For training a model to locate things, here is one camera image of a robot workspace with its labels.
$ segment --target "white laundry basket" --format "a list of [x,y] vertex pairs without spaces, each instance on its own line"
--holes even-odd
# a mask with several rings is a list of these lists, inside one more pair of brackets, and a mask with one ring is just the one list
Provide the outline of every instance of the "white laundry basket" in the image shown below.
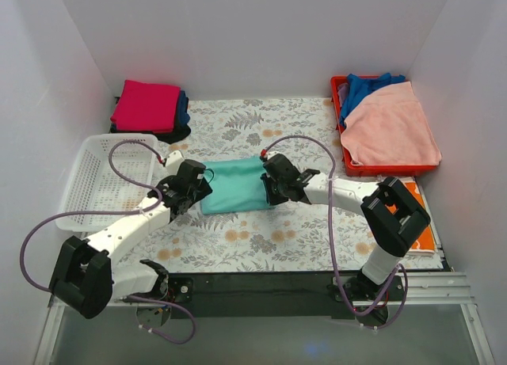
[[[131,211],[148,193],[146,188],[118,177],[108,162],[109,151],[125,139],[135,139],[155,147],[158,140],[147,134],[102,134],[87,138],[81,145],[60,204],[68,211]],[[151,183],[155,155],[146,147],[125,144],[112,157],[115,167],[126,177]],[[76,215],[56,220],[62,230],[95,232],[111,225],[121,216]]]

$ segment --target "floral tablecloth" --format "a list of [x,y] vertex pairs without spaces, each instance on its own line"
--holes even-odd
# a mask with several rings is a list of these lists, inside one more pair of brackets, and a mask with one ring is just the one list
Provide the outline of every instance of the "floral tablecloth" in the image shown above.
[[[341,163],[340,139],[329,99],[194,101],[189,105],[192,134],[171,146],[200,162],[248,158],[284,135],[309,135],[325,143]],[[327,154],[313,143],[291,139],[276,146],[295,165],[328,172]],[[156,184],[164,176],[154,171]],[[338,177],[346,177],[338,165]],[[331,270],[326,206],[285,203],[267,211],[223,215],[189,213],[154,232],[120,263],[149,258],[171,272],[256,272]],[[335,208],[337,259],[342,269],[359,269],[375,240],[363,217]],[[407,268],[442,268],[440,256],[410,256]]]

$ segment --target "pink folded cloth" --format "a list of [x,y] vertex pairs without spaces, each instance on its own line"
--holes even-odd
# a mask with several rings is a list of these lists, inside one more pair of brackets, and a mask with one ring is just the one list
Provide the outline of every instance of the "pink folded cloth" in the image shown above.
[[366,96],[345,120],[353,165],[438,165],[442,155],[410,82]]
[[171,132],[180,87],[126,80],[111,122],[120,131]]

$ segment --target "red tray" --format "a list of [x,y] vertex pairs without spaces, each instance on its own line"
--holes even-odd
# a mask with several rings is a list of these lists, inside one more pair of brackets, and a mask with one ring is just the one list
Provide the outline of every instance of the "red tray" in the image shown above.
[[[377,78],[377,76],[361,76],[362,78]],[[345,130],[340,125],[340,101],[338,100],[338,86],[347,82],[346,76],[334,76],[331,78],[331,89],[333,90],[333,104],[336,112],[336,129],[340,134]],[[435,169],[435,165],[353,165],[352,158],[347,149],[343,146],[343,162],[345,173],[349,177],[418,177],[419,175]]]

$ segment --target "teal towel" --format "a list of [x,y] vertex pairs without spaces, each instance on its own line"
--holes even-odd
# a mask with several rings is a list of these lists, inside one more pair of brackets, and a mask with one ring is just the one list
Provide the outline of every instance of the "teal towel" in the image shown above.
[[213,193],[200,202],[203,215],[269,208],[261,180],[265,170],[259,157],[204,164],[215,177],[211,171],[204,173]]

